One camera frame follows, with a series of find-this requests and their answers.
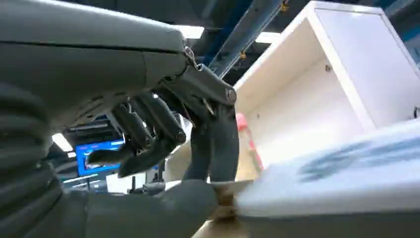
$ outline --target ceiling light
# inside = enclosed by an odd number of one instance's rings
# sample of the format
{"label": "ceiling light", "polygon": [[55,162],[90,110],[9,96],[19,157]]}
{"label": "ceiling light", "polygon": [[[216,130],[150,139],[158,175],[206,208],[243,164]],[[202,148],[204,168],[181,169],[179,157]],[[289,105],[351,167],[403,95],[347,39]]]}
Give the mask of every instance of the ceiling light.
{"label": "ceiling light", "polygon": [[[92,182],[89,182],[89,183],[96,183],[96,182],[100,182],[100,180],[95,180],[95,181],[92,181]],[[87,182],[81,183],[81,184],[78,184],[78,185],[74,185],[73,187],[81,187],[81,186],[85,186],[85,185],[88,185],[88,183]]]}
{"label": "ceiling light", "polygon": [[199,39],[203,34],[204,27],[201,26],[185,26],[185,25],[175,25],[185,38],[189,39]]}
{"label": "ceiling light", "polygon": [[57,133],[52,136],[52,140],[64,151],[69,152],[73,150],[73,147],[68,143],[68,141],[64,138],[63,134]]}
{"label": "ceiling light", "polygon": [[76,157],[76,153],[74,153],[74,152],[70,152],[70,153],[67,153],[67,156],[68,156],[69,158],[73,158],[73,157]]}
{"label": "ceiling light", "polygon": [[88,176],[83,176],[83,177],[78,177],[78,178],[72,178],[72,179],[68,179],[63,181],[63,183],[68,183],[68,182],[74,182],[74,181],[79,181],[82,179],[87,179],[87,178],[91,178],[91,177],[95,177],[98,176],[98,174],[94,174],[94,175],[88,175]]}
{"label": "ceiling light", "polygon": [[279,36],[280,33],[277,32],[261,32],[260,35],[255,39],[255,42],[271,44],[275,42]]}

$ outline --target blue ceiling beam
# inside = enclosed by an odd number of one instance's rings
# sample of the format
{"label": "blue ceiling beam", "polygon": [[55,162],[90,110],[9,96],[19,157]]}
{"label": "blue ceiling beam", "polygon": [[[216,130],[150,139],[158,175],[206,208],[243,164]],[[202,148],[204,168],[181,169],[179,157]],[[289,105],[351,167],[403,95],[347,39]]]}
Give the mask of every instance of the blue ceiling beam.
{"label": "blue ceiling beam", "polygon": [[215,41],[210,46],[210,49],[204,56],[203,64],[209,66],[210,63],[214,60],[220,48],[223,46],[224,42],[228,39],[229,35],[233,32],[236,25],[240,22],[242,16],[247,12],[248,8],[251,6],[252,0],[237,0],[237,4],[230,14],[227,22],[216,36]]}
{"label": "blue ceiling beam", "polygon": [[230,69],[239,60],[241,53],[245,52],[254,42],[263,29],[279,14],[282,9],[282,3],[287,0],[255,0],[251,10],[246,12],[240,24],[243,30],[235,32],[228,39],[230,44],[227,45],[229,55],[224,58],[221,65],[215,70],[215,74],[223,78]]}

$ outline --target blue screen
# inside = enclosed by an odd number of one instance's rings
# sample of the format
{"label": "blue screen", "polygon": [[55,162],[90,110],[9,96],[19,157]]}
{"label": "blue screen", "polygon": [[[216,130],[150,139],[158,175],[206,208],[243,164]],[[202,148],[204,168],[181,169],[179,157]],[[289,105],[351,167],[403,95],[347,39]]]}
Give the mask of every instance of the blue screen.
{"label": "blue screen", "polygon": [[116,165],[88,165],[86,158],[92,151],[95,150],[118,150],[121,145],[124,144],[122,140],[116,141],[106,141],[95,144],[79,145],[76,146],[76,159],[77,159],[77,168],[79,170],[79,175],[89,175],[95,174],[101,171],[114,170],[118,169],[119,164]]}

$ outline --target robotic hand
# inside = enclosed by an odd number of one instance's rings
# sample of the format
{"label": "robotic hand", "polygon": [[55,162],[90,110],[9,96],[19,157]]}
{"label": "robotic hand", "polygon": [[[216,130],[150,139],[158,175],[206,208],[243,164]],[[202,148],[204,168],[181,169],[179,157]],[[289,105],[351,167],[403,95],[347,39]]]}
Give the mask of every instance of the robotic hand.
{"label": "robotic hand", "polygon": [[[233,88],[195,63],[179,31],[140,17],[2,0],[0,31],[2,236],[190,237],[217,205],[203,180],[236,174]],[[42,162],[52,134],[108,114],[129,143],[90,162],[122,162],[122,177],[146,170],[186,140],[171,111],[194,125],[192,163],[162,194],[63,193]]]}

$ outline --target ceiling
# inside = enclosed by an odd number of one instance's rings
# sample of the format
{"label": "ceiling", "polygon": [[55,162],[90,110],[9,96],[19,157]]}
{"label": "ceiling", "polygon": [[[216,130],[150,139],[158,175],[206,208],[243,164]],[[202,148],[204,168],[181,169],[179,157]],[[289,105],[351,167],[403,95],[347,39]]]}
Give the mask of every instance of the ceiling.
{"label": "ceiling", "polygon": [[[207,64],[211,69],[220,69],[232,56],[237,45],[260,30],[255,23],[266,18],[266,11],[273,0],[68,0],[68,2],[91,5],[110,10],[125,12],[136,16],[147,17],[174,25],[192,25],[205,27],[200,39],[189,39],[196,59]],[[290,0],[289,8],[278,13],[264,28],[264,31],[281,32],[296,14],[307,4],[308,0]],[[420,3],[418,0],[336,0],[343,3],[359,3],[394,9],[404,8],[403,14],[395,14],[391,21],[397,31],[403,35],[420,22]],[[411,2],[410,7],[403,7]],[[233,85],[255,60],[267,49],[269,44],[255,43],[245,50],[245,57],[239,59],[224,76],[224,80]],[[73,146],[115,140],[118,133],[105,116],[97,118],[92,124],[69,128],[63,132]],[[47,160],[54,166],[74,162],[58,146],[53,145]],[[76,177],[76,166],[69,166],[60,171],[66,178]]]}

